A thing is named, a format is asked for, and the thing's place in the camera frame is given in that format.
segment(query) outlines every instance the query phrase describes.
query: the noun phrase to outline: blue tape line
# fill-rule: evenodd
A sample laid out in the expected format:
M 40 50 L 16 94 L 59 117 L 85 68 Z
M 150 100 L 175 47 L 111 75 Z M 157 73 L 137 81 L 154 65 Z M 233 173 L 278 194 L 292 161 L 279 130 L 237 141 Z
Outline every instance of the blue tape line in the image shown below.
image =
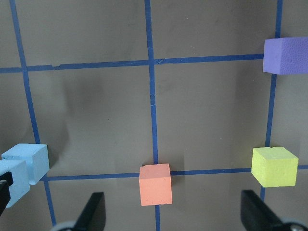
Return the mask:
M 276 39 L 280 38 L 281 36 L 282 7 L 283 7 L 283 0 L 277 0 L 277 14 L 276 14 L 276 28 L 275 28 Z
M 184 176 L 184 175 L 241 173 L 241 172 L 251 172 L 251 168 L 227 168 L 227 169 L 210 169 L 210 170 L 172 171 L 171 175 L 172 176 Z
M 38 132 L 39 130 L 38 130 L 38 125 L 37 125 L 37 120 L 35 118 L 34 107 L 33 107 L 33 102 L 32 102 L 32 97 L 31 97 L 30 84 L 29 84 L 29 75 L 28 75 L 27 71 L 23 71 L 23 77 L 24 77 L 24 87 L 25 87 L 25 91 L 26 91 L 26 99 L 27 99 L 27 103 L 28 103 L 28 109 L 29 109 L 29 114 L 30 114 L 30 119 L 31 119 L 35 143 L 40 144 L 40 138 L 39 138 L 39 132 Z
M 268 113 L 268 123 L 266 128 L 266 137 L 265 137 L 265 147 L 270 146 L 270 138 L 271 138 L 271 127 L 273 124 L 273 115 L 274 115 L 274 104 L 275 104 L 275 93 L 276 93 L 276 82 L 277 75 L 271 75 L 271 83 L 270 83 L 270 93 L 269 93 L 269 113 Z
M 184 57 L 184 58 L 169 58 L 155 59 L 155 65 L 162 64 L 188 64 L 188 63 L 206 63 L 206 62 L 223 62 L 223 61 L 238 61 L 238 60 L 259 60 L 263 59 L 263 54 L 240 54 L 240 55 L 224 55 L 224 56 L 203 56 L 203 57 Z M 54 70 L 71 70 L 71 69 L 91 69 L 105 67 L 122 67 L 122 66 L 147 66 L 148 60 L 131 60 L 131 61 L 116 61 L 116 62 L 101 62 L 89 64 L 61 64 L 59 66 L 52 65 L 36 65 L 28 66 L 28 71 L 54 71 Z M 21 73 L 23 70 L 20 67 L 4 67 L 0 68 L 2 73 Z
M 21 40 L 20 27 L 19 27 L 19 22 L 18 22 L 15 0 L 10 0 L 10 7 L 11 7 L 11 12 L 12 12 L 13 25 L 14 25 L 14 30 L 15 30 L 19 59 L 20 59 L 20 63 L 21 63 L 22 71 L 23 71 L 24 87 L 25 87 L 25 92 L 26 92 L 26 99 L 27 99 L 34 139 L 36 143 L 40 143 L 38 126 L 37 126 L 37 122 L 35 118 L 34 107 L 33 107 L 33 102 L 32 102 L 32 97 L 31 97 L 26 58 L 25 58 L 24 48 L 23 48 L 23 44 Z
M 298 170 L 308 169 L 308 165 L 299 165 Z
M 156 223 L 156 231 L 160 231 L 160 207 L 159 205 L 155 205 L 155 223 Z
M 3 67 L 0 68 L 0 74 L 2 73 L 20 73 L 22 72 L 22 68 L 21 67 Z
M 258 60 L 258 59 L 263 59 L 263 54 L 240 54 L 240 55 L 224 55 L 224 56 L 204 56 L 204 57 L 155 59 L 155 64 L 156 65 L 161 65 L 161 64 L 188 64 L 188 63 L 207 63 L 207 62 Z
M 265 200 L 265 188 L 263 188 L 262 186 L 261 186 L 261 190 L 260 190 L 260 198 L 261 198 L 262 201 Z
M 20 59 L 22 70 L 26 71 L 26 67 L 27 67 L 26 58 L 24 54 L 23 44 L 21 42 L 20 27 L 19 27 L 19 22 L 18 22 L 18 17 L 17 17 L 15 0 L 10 0 L 10 7 L 11 7 L 11 12 L 12 12 L 13 25 L 14 25 L 14 30 L 15 30 L 19 59 Z
M 152 21 L 151 21 L 151 1 L 144 0 L 146 38 L 149 56 L 149 75 L 150 75 L 150 102 L 151 102 L 151 120 L 152 120 L 152 142 L 153 142 L 153 163 L 158 164 L 158 145 L 157 145 L 157 121 L 156 121 L 156 99 L 155 99 L 155 69 L 154 69 L 154 50 L 152 39 Z
M 276 27 L 275 27 L 276 39 L 280 38 L 281 35 L 282 5 L 283 5 L 283 0 L 277 0 Z M 268 113 L 268 122 L 266 128 L 266 136 L 265 136 L 265 147 L 270 147 L 271 128 L 273 124 L 274 105 L 275 105 L 276 83 L 277 83 L 277 75 L 272 74 L 270 82 L 269 113 Z M 261 187 L 261 199 L 263 201 L 265 199 L 265 189 L 263 187 Z
M 29 66 L 28 71 L 52 71 L 52 70 L 71 70 L 71 69 L 90 69 L 104 67 L 122 67 L 122 66 L 146 66 L 148 60 L 118 61 L 118 62 L 101 62 L 89 64 L 61 64 L 59 66 L 38 65 Z
M 308 169 L 308 165 L 299 165 L 298 170 Z M 207 174 L 225 174 L 225 173 L 242 173 L 251 172 L 251 168 L 226 168 L 226 169 L 209 169 L 209 170 L 187 170 L 187 171 L 171 171 L 172 176 L 184 175 L 207 175 Z M 40 181 L 55 180 L 92 180 L 92 179 L 111 179 L 111 178 L 136 178 L 139 172 L 133 173 L 114 173 L 114 174 L 98 174 L 98 175 L 75 175 L 75 176 L 55 176 L 42 177 Z
M 27 104 L 28 104 L 28 109 L 29 109 L 34 139 L 35 139 L 35 142 L 37 144 L 40 144 L 39 132 L 38 132 L 39 130 L 38 130 L 38 126 L 37 126 L 37 122 L 36 122 L 36 118 L 35 118 L 34 107 L 33 107 L 33 102 L 32 102 L 32 97 L 31 97 L 29 75 L 28 75 L 28 70 L 27 70 L 27 65 L 26 65 L 26 58 L 25 58 L 25 54 L 24 54 L 24 48 L 23 48 L 23 44 L 22 44 L 21 34 L 20 34 L 20 27 L 19 27 L 19 22 L 18 22 L 15 0 L 10 0 L 10 7 L 11 7 L 11 12 L 12 12 L 13 25 L 14 25 L 14 30 L 15 30 L 19 59 L 20 59 L 21 67 L 22 67 L 24 87 L 25 87 L 25 92 L 26 92 L 26 99 L 27 99 Z M 50 216 L 51 216 L 51 222 L 52 222 L 52 225 L 55 225 L 56 219 L 55 219 L 55 215 L 54 215 L 54 210 L 53 210 L 53 205 L 52 205 L 52 200 L 51 200 L 51 193 L 50 193 L 49 184 L 48 184 L 47 180 L 44 180 L 44 186 L 45 186 L 45 192 L 46 192 L 49 212 L 50 212 Z
M 91 180 L 91 179 L 131 178 L 131 177 L 139 177 L 139 172 L 98 174 L 98 175 L 79 175 L 79 176 L 56 176 L 56 177 L 48 177 L 48 180 L 49 181 L 52 181 L 52 180 Z
M 57 221 L 56 221 L 56 217 L 54 215 L 54 209 L 53 209 L 53 204 L 52 204 L 52 199 L 51 199 L 49 183 L 47 181 L 47 177 L 44 177 L 43 179 L 44 179 L 43 182 L 44 182 L 44 186 L 45 186 L 46 198 L 47 198 L 47 203 L 48 203 L 48 207 L 49 207 L 52 226 L 55 226 L 57 224 Z

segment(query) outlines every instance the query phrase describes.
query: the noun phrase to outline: light blue foam cube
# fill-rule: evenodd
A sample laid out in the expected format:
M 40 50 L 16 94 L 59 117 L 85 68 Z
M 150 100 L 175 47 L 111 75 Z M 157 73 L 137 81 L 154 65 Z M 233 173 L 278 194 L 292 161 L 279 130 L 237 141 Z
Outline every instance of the light blue foam cube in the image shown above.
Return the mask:
M 0 175 L 11 172 L 13 184 L 9 187 L 11 199 L 7 208 L 14 205 L 30 190 L 27 166 L 24 160 L 0 160 Z
M 20 143 L 2 155 L 3 160 L 25 160 L 29 184 L 37 184 L 49 171 L 47 145 Z

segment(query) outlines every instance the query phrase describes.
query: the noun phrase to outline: gray surface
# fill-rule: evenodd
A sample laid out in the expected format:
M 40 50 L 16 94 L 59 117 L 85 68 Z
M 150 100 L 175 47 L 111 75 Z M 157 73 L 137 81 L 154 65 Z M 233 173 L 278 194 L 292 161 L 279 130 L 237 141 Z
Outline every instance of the gray surface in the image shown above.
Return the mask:
M 139 172 L 153 161 L 147 67 L 30 73 L 49 176 Z
M 18 50 L 8 0 L 0 1 L 0 68 L 20 67 Z
M 160 162 L 173 170 L 251 166 L 267 123 L 261 60 L 160 65 L 156 82 Z
M 1 154 L 17 143 L 34 142 L 21 74 L 0 74 L 0 128 Z
M 43 182 L 31 185 L 30 191 L 14 206 L 5 209 L 0 218 L 1 231 L 48 231 L 50 227 Z
M 281 36 L 307 37 L 307 11 L 306 0 L 284 0 L 282 14 Z
M 265 202 L 281 219 L 308 224 L 307 177 L 307 170 L 299 170 L 296 186 L 267 189 Z
M 271 146 L 283 146 L 308 164 L 307 75 L 278 76 Z
M 76 220 L 93 192 L 104 191 L 106 231 L 155 231 L 153 206 L 141 207 L 138 178 L 53 181 L 58 222 Z
M 172 184 L 173 204 L 161 206 L 161 230 L 244 231 L 241 190 L 260 188 L 250 173 L 174 176 Z
M 147 59 L 142 0 L 17 0 L 28 65 Z
M 275 0 L 152 0 L 156 58 L 254 54 L 275 31 Z M 147 59 L 144 1 L 17 0 L 28 65 Z M 282 36 L 308 36 L 308 4 L 285 0 Z M 8 0 L 0 2 L 0 67 L 20 66 Z M 30 86 L 49 176 L 138 172 L 150 164 L 148 67 L 31 72 Z M 262 61 L 155 66 L 160 162 L 172 170 L 250 167 L 263 146 L 270 74 Z M 307 75 L 278 77 L 272 146 L 308 164 Z M 34 142 L 21 74 L 0 75 L 0 151 Z M 266 190 L 282 217 L 308 223 L 307 170 L 295 187 Z M 241 189 L 259 193 L 250 173 L 176 176 L 161 230 L 244 230 Z M 76 219 L 90 194 L 105 191 L 106 230 L 155 230 L 137 178 L 50 182 L 58 222 Z M 1 231 L 49 230 L 42 182 L 0 218 Z
M 274 0 L 154 0 L 155 58 L 263 53 Z

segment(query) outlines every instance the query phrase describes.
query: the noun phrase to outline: cube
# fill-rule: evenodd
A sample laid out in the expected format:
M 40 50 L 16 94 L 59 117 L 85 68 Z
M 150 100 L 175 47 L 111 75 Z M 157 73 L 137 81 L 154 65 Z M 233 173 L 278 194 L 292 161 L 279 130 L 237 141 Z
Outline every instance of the cube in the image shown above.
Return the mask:
M 20 143 L 2 155 L 3 160 L 25 160 L 29 184 L 37 182 L 49 171 L 47 145 Z
M 142 206 L 172 204 L 169 164 L 141 167 L 139 188 Z
M 11 199 L 6 205 L 9 208 L 30 190 L 30 185 L 24 160 L 0 160 L 0 176 L 6 172 L 11 172 L 13 177 L 9 187 Z
M 308 73 L 308 37 L 265 40 L 263 71 L 278 75 Z
M 284 147 L 254 148 L 251 173 L 264 188 L 294 186 L 298 158 Z

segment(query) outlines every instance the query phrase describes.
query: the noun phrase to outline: purple foam cube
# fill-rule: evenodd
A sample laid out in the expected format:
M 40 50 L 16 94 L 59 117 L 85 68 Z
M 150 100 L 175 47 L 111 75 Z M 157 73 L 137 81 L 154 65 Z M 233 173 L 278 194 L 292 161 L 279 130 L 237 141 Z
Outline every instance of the purple foam cube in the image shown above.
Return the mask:
M 308 73 L 308 37 L 265 40 L 263 71 L 278 75 Z

